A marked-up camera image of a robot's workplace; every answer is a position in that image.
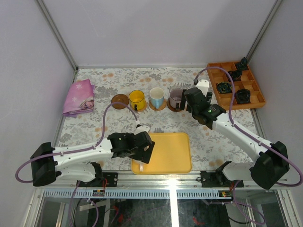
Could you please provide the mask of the purple mug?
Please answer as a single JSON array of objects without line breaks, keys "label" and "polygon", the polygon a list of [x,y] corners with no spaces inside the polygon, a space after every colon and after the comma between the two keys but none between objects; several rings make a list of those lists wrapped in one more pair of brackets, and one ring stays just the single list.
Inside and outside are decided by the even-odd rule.
[{"label": "purple mug", "polygon": [[170,91],[169,104],[175,110],[180,109],[181,101],[182,101],[182,92],[183,90],[180,88],[175,88]]}]

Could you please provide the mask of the brown wooden coaster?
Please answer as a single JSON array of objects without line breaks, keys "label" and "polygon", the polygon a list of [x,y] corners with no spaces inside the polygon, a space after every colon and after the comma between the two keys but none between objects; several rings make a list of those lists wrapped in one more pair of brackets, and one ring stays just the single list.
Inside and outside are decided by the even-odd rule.
[{"label": "brown wooden coaster", "polygon": [[170,98],[167,101],[167,106],[173,112],[180,112],[185,109],[185,107],[181,108],[181,100],[176,101]]}]

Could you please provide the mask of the blue handled white mug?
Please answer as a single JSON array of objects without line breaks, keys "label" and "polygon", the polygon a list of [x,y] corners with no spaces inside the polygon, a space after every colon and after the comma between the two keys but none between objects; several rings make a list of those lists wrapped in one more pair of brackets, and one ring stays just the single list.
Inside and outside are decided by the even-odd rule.
[{"label": "blue handled white mug", "polygon": [[156,109],[159,109],[164,102],[164,90],[159,87],[152,88],[150,90],[150,102]]}]

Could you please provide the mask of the yellow glass cup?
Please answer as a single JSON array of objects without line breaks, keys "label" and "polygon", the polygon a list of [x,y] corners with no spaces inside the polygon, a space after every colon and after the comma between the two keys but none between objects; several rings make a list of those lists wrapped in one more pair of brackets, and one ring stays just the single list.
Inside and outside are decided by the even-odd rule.
[{"label": "yellow glass cup", "polygon": [[145,95],[140,90],[134,90],[129,94],[129,101],[130,104],[138,105],[138,109],[141,109],[144,106]]}]

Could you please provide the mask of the dark wooden coaster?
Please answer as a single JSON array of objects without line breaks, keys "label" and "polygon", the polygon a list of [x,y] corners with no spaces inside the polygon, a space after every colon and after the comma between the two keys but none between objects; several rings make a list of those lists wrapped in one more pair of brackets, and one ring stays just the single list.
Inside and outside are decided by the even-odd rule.
[{"label": "dark wooden coaster", "polygon": [[117,94],[113,96],[111,103],[114,103],[112,106],[115,109],[121,110],[126,108],[126,106],[129,104],[129,98],[125,94]]}]

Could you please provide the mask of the pink mug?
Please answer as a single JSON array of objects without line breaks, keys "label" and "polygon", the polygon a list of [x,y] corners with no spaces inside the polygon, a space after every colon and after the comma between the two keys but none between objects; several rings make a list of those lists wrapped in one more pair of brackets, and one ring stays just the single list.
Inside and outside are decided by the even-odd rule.
[{"label": "pink mug", "polygon": [[140,170],[140,172],[143,172],[143,168],[144,168],[144,163],[140,162],[139,163],[139,170]]}]

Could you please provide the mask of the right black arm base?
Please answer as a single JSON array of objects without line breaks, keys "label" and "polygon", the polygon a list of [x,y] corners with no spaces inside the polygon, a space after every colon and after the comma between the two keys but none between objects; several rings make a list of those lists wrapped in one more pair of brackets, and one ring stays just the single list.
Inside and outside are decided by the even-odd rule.
[{"label": "right black arm base", "polygon": [[228,178],[223,174],[223,169],[227,166],[233,164],[232,161],[227,161],[223,163],[214,171],[200,171],[201,184],[203,188],[216,188],[216,187],[229,187],[235,185],[237,180],[228,180]]}]

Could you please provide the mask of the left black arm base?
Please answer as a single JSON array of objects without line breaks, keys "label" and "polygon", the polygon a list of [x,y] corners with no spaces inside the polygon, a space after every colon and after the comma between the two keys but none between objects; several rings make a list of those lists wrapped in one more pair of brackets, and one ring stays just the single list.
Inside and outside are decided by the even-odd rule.
[{"label": "left black arm base", "polygon": [[116,172],[106,172],[104,173],[101,165],[96,162],[89,162],[89,167],[93,167],[92,170],[95,171],[95,173],[91,172],[93,175],[93,179],[84,182],[81,180],[78,180],[77,183],[79,183],[80,187],[102,187],[102,188],[116,188],[117,187],[117,181],[118,181],[118,173]]}]

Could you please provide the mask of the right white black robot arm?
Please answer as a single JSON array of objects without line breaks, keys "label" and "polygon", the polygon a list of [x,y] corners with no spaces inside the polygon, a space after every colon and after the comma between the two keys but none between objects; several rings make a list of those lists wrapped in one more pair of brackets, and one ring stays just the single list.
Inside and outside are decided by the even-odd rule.
[{"label": "right white black robot arm", "polygon": [[216,182],[220,186],[228,186],[233,180],[253,180],[268,190],[289,171],[285,144],[280,141],[272,143],[232,121],[226,110],[217,104],[210,104],[200,89],[184,89],[181,106],[186,106],[186,110],[201,125],[227,137],[252,160],[224,165],[222,171],[216,174]]}]

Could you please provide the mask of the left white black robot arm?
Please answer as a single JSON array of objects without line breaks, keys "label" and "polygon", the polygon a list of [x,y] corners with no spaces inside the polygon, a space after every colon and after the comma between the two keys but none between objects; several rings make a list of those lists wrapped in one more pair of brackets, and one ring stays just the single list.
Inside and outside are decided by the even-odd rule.
[{"label": "left white black robot arm", "polygon": [[99,161],[120,157],[149,163],[155,142],[146,131],[138,134],[113,133],[100,144],[52,147],[43,143],[31,156],[33,186],[41,187],[56,180],[76,180],[100,186],[104,176]]}]

